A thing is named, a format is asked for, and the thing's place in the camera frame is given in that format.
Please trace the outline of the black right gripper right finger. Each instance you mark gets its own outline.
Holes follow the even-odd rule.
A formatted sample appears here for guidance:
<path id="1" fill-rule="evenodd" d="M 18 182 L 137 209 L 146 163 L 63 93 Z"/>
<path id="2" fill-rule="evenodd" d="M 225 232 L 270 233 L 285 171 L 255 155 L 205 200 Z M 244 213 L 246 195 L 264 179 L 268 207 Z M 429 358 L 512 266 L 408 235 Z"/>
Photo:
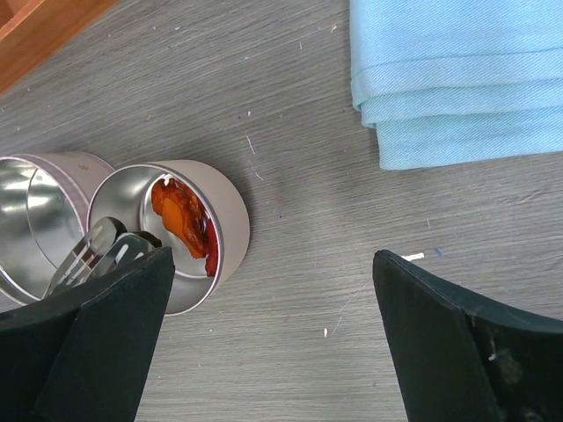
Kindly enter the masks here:
<path id="1" fill-rule="evenodd" d="M 373 259 L 410 421 L 560 421 L 562 322 L 477 294 L 386 250 Z"/>

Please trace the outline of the wooden compartment tray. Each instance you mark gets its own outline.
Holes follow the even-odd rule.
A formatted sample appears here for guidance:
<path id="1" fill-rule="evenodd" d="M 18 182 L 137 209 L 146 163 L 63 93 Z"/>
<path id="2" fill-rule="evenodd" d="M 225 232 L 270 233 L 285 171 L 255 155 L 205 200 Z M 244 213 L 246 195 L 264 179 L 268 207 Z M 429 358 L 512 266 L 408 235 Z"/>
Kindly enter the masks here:
<path id="1" fill-rule="evenodd" d="M 1 92 L 7 92 L 114 5 L 114 0 L 2 0 Z"/>

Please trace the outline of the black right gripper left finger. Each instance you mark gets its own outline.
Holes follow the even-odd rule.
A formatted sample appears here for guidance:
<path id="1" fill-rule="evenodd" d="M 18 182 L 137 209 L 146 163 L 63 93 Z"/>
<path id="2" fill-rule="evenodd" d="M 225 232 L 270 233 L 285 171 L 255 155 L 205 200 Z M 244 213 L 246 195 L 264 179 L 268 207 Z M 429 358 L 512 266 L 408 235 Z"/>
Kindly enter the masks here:
<path id="1" fill-rule="evenodd" d="M 1 315 L 3 421 L 133 421 L 174 277 L 157 248 Z"/>

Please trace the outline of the orange carrot slice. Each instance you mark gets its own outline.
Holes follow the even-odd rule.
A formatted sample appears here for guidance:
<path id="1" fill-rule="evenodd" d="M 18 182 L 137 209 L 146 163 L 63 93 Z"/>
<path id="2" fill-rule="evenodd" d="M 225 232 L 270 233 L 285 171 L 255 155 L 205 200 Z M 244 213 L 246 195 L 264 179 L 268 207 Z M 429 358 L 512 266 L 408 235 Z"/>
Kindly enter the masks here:
<path id="1" fill-rule="evenodd" d="M 159 179 L 151 188 L 153 211 L 165 228 L 179 238 L 194 258 L 205 258 L 204 207 L 198 196 L 175 178 Z"/>

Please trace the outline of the short pink lunch tin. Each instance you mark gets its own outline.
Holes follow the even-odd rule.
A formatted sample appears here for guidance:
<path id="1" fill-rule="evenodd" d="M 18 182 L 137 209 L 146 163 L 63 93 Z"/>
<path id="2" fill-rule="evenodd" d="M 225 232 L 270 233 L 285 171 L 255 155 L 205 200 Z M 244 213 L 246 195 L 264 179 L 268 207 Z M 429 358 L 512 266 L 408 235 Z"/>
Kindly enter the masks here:
<path id="1" fill-rule="evenodd" d="M 213 277 L 206 274 L 205 260 L 193 258 L 152 209 L 152 186 L 168 178 L 186 184 L 197 194 L 214 225 L 218 265 Z M 249 215 L 237 188 L 217 169 L 193 160 L 132 164 L 112 172 L 94 191 L 86 227 L 106 216 L 121 221 L 131 231 L 148 231 L 172 249 L 175 276 L 167 316 L 200 306 L 239 268 L 250 243 Z"/>

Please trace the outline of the folded light blue cloth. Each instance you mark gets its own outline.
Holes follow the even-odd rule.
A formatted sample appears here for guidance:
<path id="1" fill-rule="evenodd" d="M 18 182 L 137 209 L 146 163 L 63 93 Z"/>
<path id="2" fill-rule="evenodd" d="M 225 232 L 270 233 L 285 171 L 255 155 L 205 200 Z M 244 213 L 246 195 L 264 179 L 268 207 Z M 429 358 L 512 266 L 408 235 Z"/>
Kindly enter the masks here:
<path id="1" fill-rule="evenodd" d="M 349 34 L 383 169 L 561 151 L 561 2 L 353 1 Z"/>

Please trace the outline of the red sausage piece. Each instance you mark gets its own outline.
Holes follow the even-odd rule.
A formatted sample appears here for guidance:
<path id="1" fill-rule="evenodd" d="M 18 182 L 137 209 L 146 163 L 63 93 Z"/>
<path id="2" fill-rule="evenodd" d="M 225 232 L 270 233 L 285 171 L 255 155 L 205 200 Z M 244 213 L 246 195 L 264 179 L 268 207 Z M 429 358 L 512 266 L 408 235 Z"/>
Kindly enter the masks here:
<path id="1" fill-rule="evenodd" d="M 200 207 L 199 214 L 196 220 L 198 224 L 196 233 L 199 236 L 203 250 L 206 252 L 206 274 L 208 277 L 214 277 L 219 258 L 216 228 L 204 207 Z"/>

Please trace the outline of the tall pink lunch tin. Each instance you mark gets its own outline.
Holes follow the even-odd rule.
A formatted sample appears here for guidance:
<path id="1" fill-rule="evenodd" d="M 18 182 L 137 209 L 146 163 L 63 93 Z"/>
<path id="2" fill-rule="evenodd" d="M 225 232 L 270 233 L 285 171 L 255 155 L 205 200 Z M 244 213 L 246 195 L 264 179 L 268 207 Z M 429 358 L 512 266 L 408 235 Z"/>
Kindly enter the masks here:
<path id="1" fill-rule="evenodd" d="M 1 158 L 1 292 L 40 300 L 86 231 L 87 211 L 113 167 L 81 151 Z"/>

